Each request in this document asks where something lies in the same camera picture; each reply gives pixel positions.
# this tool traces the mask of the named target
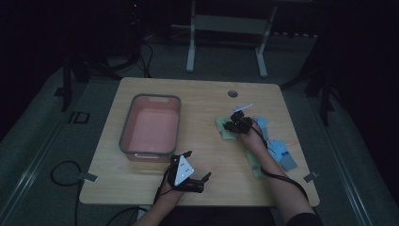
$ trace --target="floor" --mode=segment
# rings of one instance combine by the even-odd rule
[[[261,78],[253,48],[256,37],[238,41],[224,34],[199,33],[195,69],[186,73],[188,33],[181,27],[173,32],[172,41],[164,41],[151,33],[145,39],[152,48],[149,69],[153,78],[281,85],[298,75],[316,39],[270,37],[264,53],[269,76]],[[143,46],[142,56],[148,62],[150,48]],[[123,59],[110,57],[109,60],[117,64]],[[142,77],[142,65],[118,74]],[[73,224],[77,186],[57,186],[51,181],[50,173],[65,160],[76,161],[83,171],[88,170],[118,84],[98,74],[93,74],[88,84],[73,82],[72,104],[69,110],[60,112],[62,99],[55,97],[54,91],[62,86],[62,71],[49,78],[0,144],[3,208],[0,216],[7,220],[1,225]],[[339,102],[330,98],[335,111],[328,113],[330,126],[325,127],[318,115],[320,97],[307,97],[306,85],[307,81],[299,83],[285,90],[283,96],[310,170],[319,174],[314,179],[321,201],[316,210],[325,225],[399,225],[398,207],[349,115]],[[72,112],[89,112],[89,122],[69,122]],[[31,163],[36,163],[36,167],[29,165]],[[57,178],[74,182],[72,170],[62,169]],[[19,182],[27,187],[18,187]],[[79,225],[105,225],[127,207],[131,206],[79,203],[77,221]],[[277,224],[282,225],[276,210],[273,214]],[[126,225],[132,216],[136,216],[133,211],[124,212],[112,225]]]

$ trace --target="dark background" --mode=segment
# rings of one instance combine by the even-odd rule
[[[137,1],[140,8],[132,8],[129,1],[2,1],[0,137],[62,66],[66,55],[80,51],[101,61],[137,51],[138,47],[128,41],[136,36],[128,25],[137,18],[166,39],[171,24],[189,25],[189,1],[143,2],[146,4]],[[265,10],[250,10],[252,6],[238,1],[198,2],[199,10],[211,14],[263,17]],[[289,35],[318,35],[315,47],[321,46],[323,51],[309,56],[310,67],[325,67],[320,59],[334,52],[333,87],[398,202],[399,5],[392,0],[353,6],[344,3],[282,4],[272,29]]]

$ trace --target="green cloth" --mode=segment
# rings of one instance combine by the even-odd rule
[[[250,150],[247,150],[247,161],[249,163],[249,166],[252,169],[252,173],[253,173],[254,177],[256,177],[256,178],[265,178],[266,177],[261,171],[261,162],[259,162],[259,159]]]
[[[217,130],[219,131],[219,134],[222,136],[222,139],[231,139],[231,140],[237,140],[237,136],[230,132],[229,130],[225,129],[223,124],[231,121],[231,119],[229,117],[225,117],[225,116],[220,116],[217,117],[215,123],[216,123],[216,127]]]

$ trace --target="metal stand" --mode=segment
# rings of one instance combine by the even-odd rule
[[[259,47],[255,48],[255,54],[258,61],[260,76],[267,77],[263,51],[267,42],[267,38],[270,35],[270,29],[277,12],[277,7],[273,7],[273,10],[268,20],[258,20],[248,18],[199,15],[196,14],[196,0],[192,0],[191,4],[190,46],[188,49],[187,66],[185,68],[188,73],[192,73],[194,71],[194,59],[196,54],[196,30],[212,30],[221,32],[263,35],[262,43]]]

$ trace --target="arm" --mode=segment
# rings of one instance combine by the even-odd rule
[[[248,149],[252,150],[252,152],[258,157],[262,168],[265,171],[280,176],[287,176],[279,164],[267,151],[263,144],[263,140],[258,136],[258,134],[256,134],[255,131],[253,131],[253,129],[251,129],[246,135],[240,134],[239,137],[244,145]],[[275,199],[276,206],[279,209],[284,224],[286,224],[292,217],[300,213],[314,214],[314,211],[309,205],[308,201],[296,186],[270,177],[266,177],[266,182],[270,187],[270,191]]]
[[[168,215],[170,211],[172,211],[173,208],[177,205],[184,192],[171,190],[171,186],[169,185],[168,181],[165,181],[162,185],[160,194],[164,195],[159,196],[158,200],[152,206],[152,208],[146,214],[144,214],[142,218],[136,221],[133,224],[134,226],[159,225],[162,219],[164,219],[164,217]]]

